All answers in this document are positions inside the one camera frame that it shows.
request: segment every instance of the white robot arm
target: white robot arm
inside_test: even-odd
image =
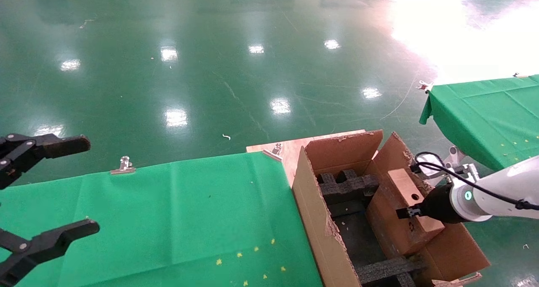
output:
[[[423,202],[397,210],[399,218],[429,216],[446,223],[481,222],[492,216],[539,218],[539,155],[479,178],[473,164],[446,168],[437,155],[420,154],[412,170],[429,178],[447,174],[448,183],[433,189]]]

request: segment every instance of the table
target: table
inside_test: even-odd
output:
[[[539,74],[433,86],[419,122],[430,116],[465,154],[502,170],[539,154]]]
[[[19,287],[322,287],[283,167],[261,152],[10,187],[0,202],[0,226],[26,238],[101,226]]]

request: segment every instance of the epoxy floor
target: epoxy floor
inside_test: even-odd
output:
[[[358,129],[446,155],[418,123],[418,82],[538,73],[538,13],[538,0],[0,0],[0,134],[92,141],[19,184]],[[474,285],[537,286],[538,223],[468,224],[493,263]]]

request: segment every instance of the floor debris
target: floor debris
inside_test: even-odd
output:
[[[84,20],[84,23],[79,26],[79,29],[82,29],[82,28],[85,28],[86,27],[86,24],[88,24],[88,22],[93,22],[95,21],[96,19],[89,19],[89,20]]]

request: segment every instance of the plywood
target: plywood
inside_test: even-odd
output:
[[[365,132],[364,129],[326,134],[325,136],[303,138],[303,139],[297,139],[297,140],[291,140],[291,141],[275,142],[275,143],[268,143],[268,144],[262,144],[262,145],[253,145],[253,146],[246,147],[246,151],[255,152],[255,151],[262,151],[264,149],[267,149],[268,151],[272,151],[272,149],[275,147],[277,143],[281,143],[283,145],[283,149],[281,149],[280,156],[281,158],[283,158],[283,166],[285,168],[288,182],[290,183],[290,185],[292,185],[294,183],[294,176],[296,174],[296,168],[298,168],[298,157],[300,154],[300,150],[302,149],[302,146],[305,147],[306,145],[308,145],[308,143],[315,140],[329,139],[329,138],[335,138],[335,137],[344,137],[351,134],[358,134],[358,133],[363,133],[363,132]]]

